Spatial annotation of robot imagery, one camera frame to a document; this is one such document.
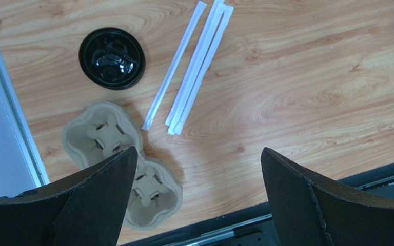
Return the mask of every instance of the wood grain surface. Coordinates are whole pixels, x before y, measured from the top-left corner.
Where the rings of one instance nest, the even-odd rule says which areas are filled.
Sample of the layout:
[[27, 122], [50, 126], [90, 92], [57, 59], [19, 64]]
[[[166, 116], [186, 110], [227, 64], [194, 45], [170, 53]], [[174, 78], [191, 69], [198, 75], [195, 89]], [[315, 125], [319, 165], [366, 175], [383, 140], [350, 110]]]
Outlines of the wood grain surface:
[[[226, 0], [235, 11], [180, 136], [164, 125], [209, 3], [154, 124], [147, 155], [184, 189], [153, 231], [123, 227], [119, 244], [267, 201], [260, 154], [270, 147], [333, 179], [394, 162], [394, 0]], [[109, 100], [142, 125], [196, 0], [0, 0], [0, 49], [51, 181], [78, 171], [61, 145], [66, 122]], [[78, 63], [101, 27], [133, 34], [147, 57], [124, 91]]]

